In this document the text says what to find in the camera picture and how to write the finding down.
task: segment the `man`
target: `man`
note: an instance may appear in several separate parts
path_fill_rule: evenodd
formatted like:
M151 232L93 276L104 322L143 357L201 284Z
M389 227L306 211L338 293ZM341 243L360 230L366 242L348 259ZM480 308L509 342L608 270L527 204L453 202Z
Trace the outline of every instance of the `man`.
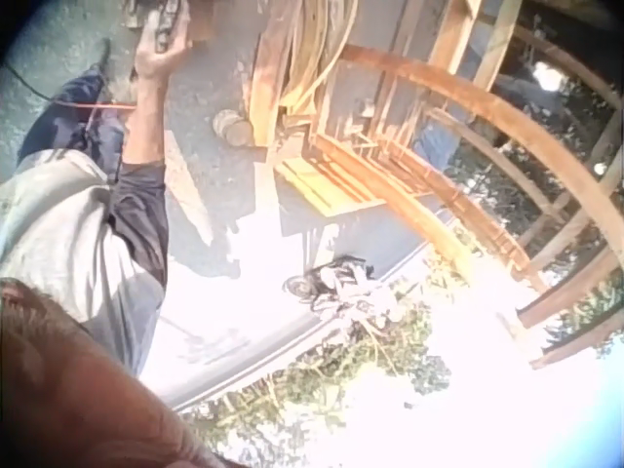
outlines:
M91 112L52 103L0 187L0 434L33 466L236 466L198 444L134 378L167 284L163 114L188 23L183 0L171 46L158 55L158 15L149 17L123 151L114 116L90 126ZM104 46L57 100L96 102Z

